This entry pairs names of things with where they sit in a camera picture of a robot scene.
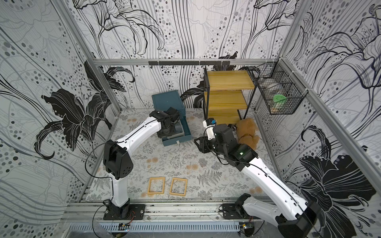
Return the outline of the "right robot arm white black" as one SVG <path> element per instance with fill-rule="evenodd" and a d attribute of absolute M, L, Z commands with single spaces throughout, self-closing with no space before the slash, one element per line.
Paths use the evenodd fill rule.
<path fill-rule="evenodd" d="M 285 238 L 306 238 L 315 229 L 321 207 L 307 202 L 274 174 L 246 144 L 239 143 L 233 129 L 218 125 L 213 118 L 203 121 L 203 136 L 194 140 L 202 153 L 212 153 L 221 164 L 230 165 L 251 178 L 274 204 L 262 202 L 244 193 L 234 203 L 233 217 L 254 217 L 276 226 Z"/>

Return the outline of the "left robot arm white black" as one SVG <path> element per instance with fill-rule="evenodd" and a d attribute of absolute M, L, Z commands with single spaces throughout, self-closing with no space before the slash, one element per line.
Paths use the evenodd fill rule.
<path fill-rule="evenodd" d="M 173 107 L 166 111 L 152 111 L 149 117 L 129 134 L 116 141 L 109 140 L 105 144 L 103 164 L 112 180 L 112 205 L 121 208 L 130 200 L 127 177 L 134 167 L 134 151 L 155 133 L 159 133 L 159 138 L 174 135 L 175 124 L 179 119 L 180 112 Z"/>

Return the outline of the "yellow brooch box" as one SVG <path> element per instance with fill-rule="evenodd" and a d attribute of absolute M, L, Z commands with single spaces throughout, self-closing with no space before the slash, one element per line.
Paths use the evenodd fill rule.
<path fill-rule="evenodd" d="M 173 178 L 169 194 L 175 196 L 186 196 L 187 185 L 188 180 L 186 178 Z"/>
<path fill-rule="evenodd" d="M 148 194 L 164 194 L 165 177 L 151 177 L 148 184 Z"/>

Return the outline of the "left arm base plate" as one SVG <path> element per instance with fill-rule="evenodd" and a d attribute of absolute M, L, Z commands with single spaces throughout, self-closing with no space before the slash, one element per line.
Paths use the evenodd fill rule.
<path fill-rule="evenodd" d="M 143 220 L 145 207 L 145 204 L 125 204 L 123 207 L 119 208 L 111 204 L 110 206 L 107 206 L 103 219 L 115 221 L 140 221 Z"/>

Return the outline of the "teal drawer cabinet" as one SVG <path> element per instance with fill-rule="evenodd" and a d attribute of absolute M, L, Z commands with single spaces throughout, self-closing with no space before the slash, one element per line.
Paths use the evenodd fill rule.
<path fill-rule="evenodd" d="M 154 94 L 151 97 L 153 100 L 154 108 L 156 110 L 166 111 L 172 107 L 180 112 L 181 118 L 186 116 L 186 108 L 183 104 L 178 90 Z"/>

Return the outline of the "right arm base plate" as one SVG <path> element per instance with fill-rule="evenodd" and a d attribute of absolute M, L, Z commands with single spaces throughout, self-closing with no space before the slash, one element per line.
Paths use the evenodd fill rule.
<path fill-rule="evenodd" d="M 223 203 L 219 206 L 219 211 L 223 213 L 223 218 L 225 220 L 234 219 L 260 219 L 257 216 L 250 216 L 249 213 L 241 205 L 236 205 L 235 203 Z"/>

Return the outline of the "teal drawer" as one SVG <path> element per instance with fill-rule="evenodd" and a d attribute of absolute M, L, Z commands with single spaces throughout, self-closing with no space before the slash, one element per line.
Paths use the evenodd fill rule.
<path fill-rule="evenodd" d="M 179 122 L 179 121 L 182 123 L 182 126 L 184 128 L 184 133 L 185 133 L 184 136 L 180 136 L 180 137 L 177 137 L 177 138 L 172 138 L 172 139 L 169 139 L 169 140 L 162 140 L 162 143 L 163 143 L 164 146 L 179 144 L 179 143 L 186 142 L 186 141 L 189 141 L 189 140 L 192 139 L 192 135 L 191 135 L 188 123 L 186 121 L 186 117 L 182 117 L 182 118 L 180 117 L 177 122 Z"/>

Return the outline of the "grey brooch box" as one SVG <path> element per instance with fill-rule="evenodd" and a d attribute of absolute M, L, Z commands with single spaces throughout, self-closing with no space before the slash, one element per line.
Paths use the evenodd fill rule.
<path fill-rule="evenodd" d="M 184 134 L 185 134 L 184 133 L 184 128 L 182 126 L 182 123 L 179 121 L 176 124 L 174 124 L 174 131 L 172 132 L 172 134 L 162 138 L 162 140 L 169 140 L 169 139 L 172 139 L 172 138 L 177 138 L 177 137 L 180 137 L 180 136 L 184 136 Z"/>

